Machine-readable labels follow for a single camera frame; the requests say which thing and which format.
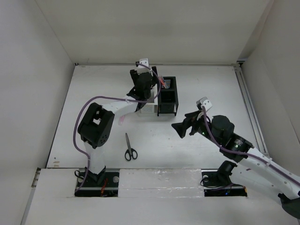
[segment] black scissor handle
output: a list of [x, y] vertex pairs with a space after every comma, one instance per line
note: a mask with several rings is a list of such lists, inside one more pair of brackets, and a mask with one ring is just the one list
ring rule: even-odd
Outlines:
[[130, 161], [131, 159], [133, 159], [133, 160], [137, 159], [137, 151], [134, 149], [131, 149], [131, 153], [132, 153], [132, 155], [130, 155], [129, 149], [126, 150], [125, 159], [127, 161]]

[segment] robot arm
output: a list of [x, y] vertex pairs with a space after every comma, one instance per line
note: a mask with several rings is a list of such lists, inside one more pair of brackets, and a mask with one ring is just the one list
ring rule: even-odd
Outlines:
[[300, 177], [264, 156], [250, 142], [235, 134], [234, 125], [225, 116], [215, 116], [212, 121], [206, 112], [212, 107], [205, 97], [197, 102], [198, 111], [186, 114], [182, 123], [172, 124], [183, 138], [200, 133], [219, 148], [220, 152], [234, 162], [225, 161], [214, 179], [220, 186], [240, 184], [256, 190], [275, 202], [293, 217], [300, 218]]
[[80, 174], [80, 176], [85, 176], [88, 182], [93, 182], [96, 185], [103, 183], [105, 175], [103, 145], [109, 138], [114, 118], [139, 111], [151, 97], [151, 89], [159, 82], [156, 67], [150, 68], [148, 59], [141, 59], [136, 62], [136, 69], [131, 70], [130, 75], [134, 87], [129, 93], [122, 99], [103, 96], [90, 99], [89, 102], [97, 98], [116, 101], [105, 105], [90, 104], [77, 129], [81, 140], [84, 142], [85, 152], [90, 157], [89, 166], [86, 168], [88, 171]]

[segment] red wire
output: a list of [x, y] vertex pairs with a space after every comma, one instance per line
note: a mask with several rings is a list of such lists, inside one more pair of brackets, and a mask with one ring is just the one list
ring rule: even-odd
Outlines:
[[108, 181], [108, 179], [106, 178], [105, 181], [104, 181], [104, 185], [103, 185], [103, 187], [101, 188], [101, 196], [100, 196], [100, 197], [102, 197], [102, 195], [103, 195], [103, 193], [104, 193], [105, 187], [106, 187], [106, 185], [107, 185], [107, 181]]

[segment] scissors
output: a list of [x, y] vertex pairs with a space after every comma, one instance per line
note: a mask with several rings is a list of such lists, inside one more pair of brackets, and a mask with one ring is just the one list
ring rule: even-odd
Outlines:
[[127, 147], [128, 147], [128, 149], [125, 152], [125, 159], [127, 161], [130, 161], [131, 159], [136, 160], [137, 152], [136, 152], [136, 150], [131, 148], [127, 133], [125, 133], [125, 137], [126, 137], [126, 143], [127, 143]]

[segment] black basket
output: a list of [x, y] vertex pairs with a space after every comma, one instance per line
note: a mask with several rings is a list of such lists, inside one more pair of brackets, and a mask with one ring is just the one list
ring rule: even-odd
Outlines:
[[164, 76], [163, 78], [168, 88], [164, 88], [161, 84], [158, 96], [157, 116], [160, 114], [174, 114], [176, 116], [178, 110], [176, 77]]

